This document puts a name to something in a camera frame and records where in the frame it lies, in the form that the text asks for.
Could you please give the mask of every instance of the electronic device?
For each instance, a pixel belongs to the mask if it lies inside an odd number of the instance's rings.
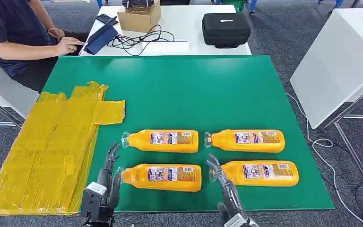
[[[106,23],[108,23],[109,21],[112,20],[112,17],[110,17],[110,16],[103,13],[103,14],[97,16],[96,19],[101,21],[102,23],[106,24]]]
[[[114,39],[119,33],[113,27],[118,23],[116,20],[117,17],[114,17],[102,26],[98,31],[92,34],[87,40],[87,45],[84,47],[84,51],[95,55],[98,53],[104,46],[108,44],[109,41]]]

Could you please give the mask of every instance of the yellow bottle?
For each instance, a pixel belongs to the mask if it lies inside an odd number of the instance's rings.
[[[122,172],[124,183],[136,188],[198,192],[201,167],[185,164],[140,164]]]
[[[298,183],[298,171],[289,161],[231,161],[221,166],[235,185],[290,187]]]
[[[205,132],[205,147],[222,150],[278,153],[285,148],[285,138],[278,130],[223,130]]]
[[[194,130],[141,130],[121,138],[124,148],[131,146],[145,151],[196,153],[198,132]]]

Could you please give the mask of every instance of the robotic hand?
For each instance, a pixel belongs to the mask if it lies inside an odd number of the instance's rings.
[[[207,165],[221,186],[224,202],[218,203],[217,208],[224,227],[259,227],[254,219],[250,218],[243,209],[235,185],[226,178],[217,158],[209,154]]]
[[[83,192],[81,216],[85,219],[82,227],[112,227],[114,224],[113,211],[119,204],[119,189],[121,184],[120,171],[113,179],[113,164],[119,158],[115,156],[119,148],[114,142],[109,148],[104,167],[101,168],[96,182],[91,182]]]

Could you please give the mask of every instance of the person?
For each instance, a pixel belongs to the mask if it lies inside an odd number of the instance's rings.
[[[0,0],[0,66],[41,93],[60,55],[78,55],[88,34],[55,27],[39,0]]]

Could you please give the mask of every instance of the white cable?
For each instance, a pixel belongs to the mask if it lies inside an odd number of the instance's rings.
[[[80,52],[78,53],[78,55],[80,56],[82,54],[82,52],[84,51],[84,47],[87,45],[87,43],[81,48]]]
[[[318,153],[318,151],[315,149],[315,144],[321,146],[321,147],[324,147],[324,148],[331,148],[334,146],[333,142],[329,139],[326,139],[326,138],[321,138],[321,139],[317,139],[315,141],[311,140],[310,139],[310,128],[309,128],[309,121],[308,121],[308,118],[307,116],[304,114],[304,111],[301,110],[300,108],[300,104],[298,103],[298,101],[293,97],[291,96],[290,94],[286,93],[286,95],[288,95],[290,98],[292,98],[295,103],[297,103],[297,106],[298,106],[298,109],[300,110],[301,114],[305,117],[305,119],[307,120],[307,139],[312,142],[312,149],[315,151],[315,153],[322,159],[322,161],[328,165],[332,170],[333,170],[333,184],[335,186],[335,191],[337,193],[337,196],[339,197],[340,199],[340,202],[343,204],[343,206],[346,208],[346,210],[348,210],[348,212],[350,212],[355,218],[357,218],[358,220],[360,220],[362,223],[363,223],[363,220],[361,218],[359,218],[356,214],[354,214],[354,212],[352,212],[347,206],[346,204],[343,202],[342,200],[342,197],[340,196],[340,193],[339,193],[339,190],[337,189],[337,186],[336,186],[336,171],[335,169],[325,160],[322,158],[322,156]],[[325,145],[325,144],[322,144],[322,143],[319,143],[320,141],[327,141],[328,143],[330,143],[330,145]]]

